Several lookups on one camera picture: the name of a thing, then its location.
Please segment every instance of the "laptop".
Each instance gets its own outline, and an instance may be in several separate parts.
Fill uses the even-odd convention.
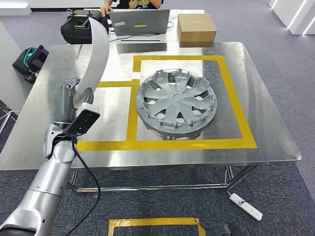
[[[169,9],[131,10],[110,12],[116,35],[141,35],[166,33]]]

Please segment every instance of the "yellow tape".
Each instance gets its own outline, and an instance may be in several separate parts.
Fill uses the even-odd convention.
[[[140,72],[142,60],[216,60],[242,138],[137,141],[137,110],[135,105],[135,97],[140,80],[100,82],[100,87],[131,87],[126,140],[82,141],[78,143],[79,151],[257,148],[223,56],[134,56],[133,72]]]
[[[134,60],[218,60],[218,58],[224,57],[220,55],[134,56]]]
[[[137,110],[137,105],[135,104],[135,98],[137,96],[137,89],[140,86],[140,80],[132,81],[134,82],[134,85],[131,86],[131,91],[130,94],[126,141],[137,139]]]
[[[135,25],[134,27],[137,28],[137,27],[147,27],[147,25]]]
[[[200,150],[255,148],[246,139],[156,140],[156,141],[79,141],[79,151]]]
[[[110,87],[131,87],[133,85],[138,86],[140,81],[102,81],[98,84],[98,88],[110,88]]]
[[[243,139],[251,143],[252,148],[257,148],[256,143],[252,136],[249,125],[247,122],[246,115],[242,108],[241,103],[239,100],[239,97],[235,91],[234,85],[233,84],[232,79],[230,78],[227,65],[224,62],[224,58],[218,59],[218,65],[221,72],[222,79],[225,85],[225,88],[227,92],[227,95],[230,99],[235,117],[236,118],[237,123],[239,124],[239,131],[241,132]]]
[[[134,68],[133,72],[140,72],[141,69],[141,61],[135,59],[136,56],[134,56]]]
[[[198,218],[192,217],[110,220],[108,236],[113,236],[115,227],[156,225],[196,225],[198,226],[199,236],[205,236],[205,231],[199,224],[199,220]]]

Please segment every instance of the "floor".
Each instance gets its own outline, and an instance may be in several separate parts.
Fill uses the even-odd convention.
[[[247,180],[253,193],[251,204],[264,213],[257,222],[215,190],[159,191],[103,194],[91,217],[74,235],[107,235],[109,219],[146,217],[199,218],[206,235],[224,235],[223,226],[231,222],[242,235],[315,235],[315,36],[290,34],[267,6],[267,0],[166,0],[164,8],[204,9],[213,18],[217,41],[244,43],[281,116],[301,151],[296,165],[264,166]],[[50,49],[63,44],[60,35],[64,12],[33,13],[23,17],[0,17],[21,48],[43,44]],[[9,128],[0,136],[5,142]],[[221,168],[146,170],[97,173],[103,185],[150,185],[199,183],[223,178]],[[0,222],[23,197],[34,174],[0,173]],[[81,173],[79,184],[92,181]],[[235,189],[250,198],[242,183]],[[54,235],[76,224],[95,200],[66,191],[54,229]],[[73,210],[73,206],[82,206]],[[115,231],[120,235],[197,235],[196,227],[130,227]]]

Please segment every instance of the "power strip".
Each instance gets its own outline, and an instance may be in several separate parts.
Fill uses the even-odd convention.
[[[249,215],[254,217],[256,220],[259,221],[259,220],[261,220],[261,218],[263,217],[263,214],[261,212],[257,210],[256,208],[252,206],[251,204],[242,203],[242,202],[245,202],[245,200],[239,197],[239,195],[236,193],[230,195],[229,198],[231,199],[233,203],[245,210],[246,212],[249,213]]]

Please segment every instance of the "black bag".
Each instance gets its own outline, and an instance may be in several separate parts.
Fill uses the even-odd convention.
[[[67,20],[60,27],[61,35],[70,44],[91,44],[89,17],[101,23],[109,32],[107,20],[102,17],[100,11],[76,10],[67,16]]]
[[[24,76],[25,81],[33,84],[48,54],[49,52],[42,45],[38,48],[26,48],[12,66]]]

